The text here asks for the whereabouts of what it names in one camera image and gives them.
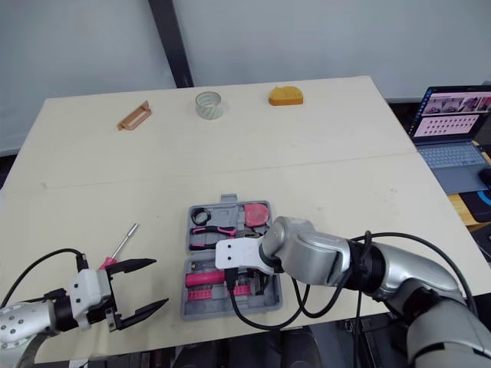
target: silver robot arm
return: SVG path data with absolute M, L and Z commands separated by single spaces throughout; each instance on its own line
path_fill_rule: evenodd
M 132 272 L 155 260 L 129 259 L 104 270 L 82 269 L 71 281 L 66 295 L 59 289 L 45 295 L 43 301 L 20 302 L 0 309 L 0 368 L 30 367 L 41 344 L 49 337 L 76 327 L 88 330 L 92 324 L 106 320 L 109 330 L 123 330 L 147 319 L 167 299 L 136 310 L 133 316 L 121 318 L 117 313 L 110 281 L 118 272 Z
M 216 266 L 244 265 L 285 272 L 306 284 L 338 286 L 364 249 L 315 231 L 306 220 L 278 217 L 263 238 L 216 245 Z M 410 324 L 408 361 L 416 367 L 491 367 L 491 333 L 464 303 L 453 276 L 439 264 L 399 248 L 373 243 L 363 267 L 345 287 L 383 301 Z

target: black handle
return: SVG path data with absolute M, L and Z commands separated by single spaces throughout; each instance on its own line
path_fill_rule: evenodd
M 206 249 L 215 249 L 215 248 L 216 248 L 216 243 L 212 243 L 212 244 L 200 244 L 200 245 L 190 244 L 189 245 L 189 250 L 190 251 L 204 251 Z

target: laptop screen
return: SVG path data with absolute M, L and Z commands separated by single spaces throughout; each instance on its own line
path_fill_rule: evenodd
M 471 140 L 491 111 L 491 86 L 430 87 L 409 129 L 415 143 Z

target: wire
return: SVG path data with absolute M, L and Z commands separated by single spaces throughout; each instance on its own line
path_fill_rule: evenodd
M 17 280 L 15 280 L 14 284 L 10 287 L 10 289 L 8 290 L 8 293 L 3 298 L 3 302 L 2 302 L 2 304 L 0 304 L 0 308 L 3 308 L 3 307 L 5 307 L 5 305 L 7 305 L 8 301 L 10 300 L 10 297 L 12 296 L 12 294 L 14 294 L 14 291 L 17 288 L 17 286 L 21 283 L 22 279 L 25 278 L 25 276 L 29 273 L 29 271 L 32 270 L 32 268 L 36 267 L 41 262 L 46 261 L 48 258 L 53 257 L 54 255 L 59 255 L 60 253 L 73 253 L 78 258 L 83 257 L 81 252 L 79 252 L 77 249 L 73 249 L 73 248 L 62 248 L 62 249 L 58 249 L 57 251 L 52 251 L 51 253 L 48 253 L 47 255 L 43 255 L 37 261 L 32 262 L 32 264 L 29 267 L 27 267 L 24 270 L 24 272 L 21 273 L 21 275 L 17 278 Z
M 302 312 L 307 317 L 310 317 L 310 318 L 319 318 L 319 317 L 324 316 L 327 312 L 329 312 L 332 309 L 332 307 L 334 306 L 336 301 L 338 301 L 339 294 L 341 293 L 344 286 L 348 282 L 348 279 L 352 273 L 353 273 L 353 271 L 350 268 L 348 270 L 346 270 L 346 272 L 343 274 L 341 280 L 339 281 L 339 284 L 336 287 L 336 290 L 332 294 L 331 300 L 329 300 L 328 304 L 324 308 L 322 308 L 319 312 L 315 312 L 315 313 L 309 312 L 307 309 L 305 309 L 305 301 L 300 299 L 300 290 L 298 289 L 298 283 L 294 278 L 292 278 L 293 288 L 295 289 L 295 296 L 297 297 L 298 308 L 300 310 L 302 310 Z
M 359 268 L 363 266 L 363 260 L 365 257 L 367 257 L 368 252 L 372 247 L 371 239 L 372 239 L 371 232 L 366 231 L 364 235 L 364 249 L 363 252 L 361 253 L 360 259 L 358 259 Z M 361 291 L 358 291 L 358 300 L 356 304 L 356 317 L 354 319 L 354 331 L 353 331 L 353 338 L 354 338 L 353 367 L 354 368 L 358 368 L 358 343 L 360 340 L 360 313 L 361 313 Z
M 371 233 L 369 231 L 365 232 L 365 235 L 362 238 L 365 239 L 365 248 L 364 248 L 363 253 L 361 254 L 361 256 L 360 256 L 359 259 L 358 259 L 358 254 L 353 253 L 354 264 L 352 263 L 350 265 L 350 268 L 343 273 L 343 275 L 341 277 L 341 280 L 339 281 L 338 286 L 336 287 L 336 290 L 332 294 L 331 300 L 319 312 L 312 313 L 312 312 L 309 312 L 305 308 L 305 302 L 302 303 L 302 299 L 300 298 L 300 290 L 298 289 L 297 281 L 295 279 L 292 279 L 292 281 L 293 281 L 293 287 L 295 289 L 295 296 L 297 297 L 298 306 L 300 307 L 300 309 L 302 309 L 302 312 L 307 317 L 310 317 L 310 318 L 319 318 L 319 317 L 324 316 L 327 312 L 329 312 L 333 308 L 333 306 L 336 303 L 336 301 L 338 301 L 339 295 L 341 294 L 344 286 L 348 282 L 350 276 L 352 276 L 352 274 L 354 272 L 354 268 L 360 266 L 360 263 L 364 260 L 364 258 L 367 256 L 368 252 L 370 251 L 370 248 L 371 248 Z
M 354 346 L 353 346 L 353 367 L 358 368 L 358 341 L 360 340 L 360 312 L 361 312 L 361 291 L 358 292 L 356 304 L 356 318 L 354 319 Z
M 462 272 L 457 267 L 457 265 L 452 261 L 452 259 L 450 259 L 450 257 L 446 255 L 445 252 L 442 251 L 440 248 L 438 248 L 435 244 L 430 243 L 428 240 L 424 240 L 414 235 L 405 234 L 403 232 L 378 232 L 372 234 L 371 237 L 372 238 L 385 238 L 385 237 L 406 238 L 406 239 L 414 240 L 423 245 L 426 245 L 428 248 L 435 251 L 453 269 L 453 272 L 455 272 L 455 275 L 457 276 L 460 283 L 462 284 L 462 288 L 466 294 L 467 306 L 477 316 L 476 302 L 474 301 L 473 295 L 470 291 L 469 284 L 467 284 L 466 278 L 463 276 Z M 363 238 L 364 236 L 358 236 L 357 238 L 353 238 L 352 240 L 357 242 Z
M 304 298 L 303 298 L 302 302 L 305 303 L 307 301 L 309 291 L 310 291 L 310 285 L 306 285 L 305 286 L 305 292 L 304 292 Z M 257 324 L 256 322 L 249 320 L 246 317 L 244 317 L 243 314 L 240 312 L 239 307 L 237 306 L 236 296 L 233 294 L 233 291 L 230 291 L 229 295 L 230 295 L 230 300 L 232 302 L 233 310 L 236 312 L 237 317 L 242 322 L 244 322 L 245 324 L 248 324 L 249 326 L 254 327 L 254 328 L 258 328 L 260 330 L 280 330 L 283 327 L 288 326 L 291 322 L 293 322 L 298 317 L 298 315 L 302 312 L 301 308 L 297 309 L 297 311 L 288 320 L 286 320 L 282 324 L 276 324 L 274 326 L 266 326 L 264 324 Z

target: wooden object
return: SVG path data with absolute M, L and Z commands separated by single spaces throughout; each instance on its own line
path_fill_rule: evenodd
M 148 101 L 143 102 L 137 109 L 117 124 L 118 130 L 133 130 L 152 114 Z
M 269 94 L 269 103 L 273 106 L 301 105 L 304 103 L 304 96 L 297 87 L 276 87 Z

